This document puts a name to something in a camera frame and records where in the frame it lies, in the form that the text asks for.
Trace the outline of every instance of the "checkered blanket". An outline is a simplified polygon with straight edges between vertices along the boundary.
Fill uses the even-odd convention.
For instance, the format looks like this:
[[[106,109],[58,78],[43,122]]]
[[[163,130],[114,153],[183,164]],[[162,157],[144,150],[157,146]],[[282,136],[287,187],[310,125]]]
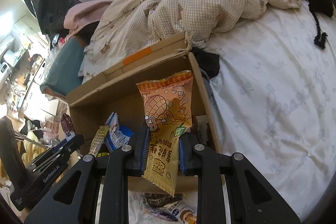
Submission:
[[[105,11],[84,52],[85,80],[122,59],[181,31],[204,47],[212,34],[233,28],[238,19],[257,19],[266,4],[299,8],[299,0],[115,0]]]

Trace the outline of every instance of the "white bed sheet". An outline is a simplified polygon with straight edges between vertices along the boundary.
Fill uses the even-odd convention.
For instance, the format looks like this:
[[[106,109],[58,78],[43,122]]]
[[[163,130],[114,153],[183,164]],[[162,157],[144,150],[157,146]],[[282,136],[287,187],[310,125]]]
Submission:
[[[210,84],[223,153],[246,155],[303,220],[336,170],[336,20],[318,15],[322,51],[301,1],[298,10],[268,7],[207,44],[221,56]]]

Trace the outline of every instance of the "pink fabric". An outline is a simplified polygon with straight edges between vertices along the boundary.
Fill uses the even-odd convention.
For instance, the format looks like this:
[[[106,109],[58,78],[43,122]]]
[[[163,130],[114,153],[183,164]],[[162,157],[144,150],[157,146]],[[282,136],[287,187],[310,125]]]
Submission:
[[[67,41],[90,23],[100,21],[105,10],[113,0],[93,0],[79,3],[69,9],[64,19],[64,28],[69,30]]]

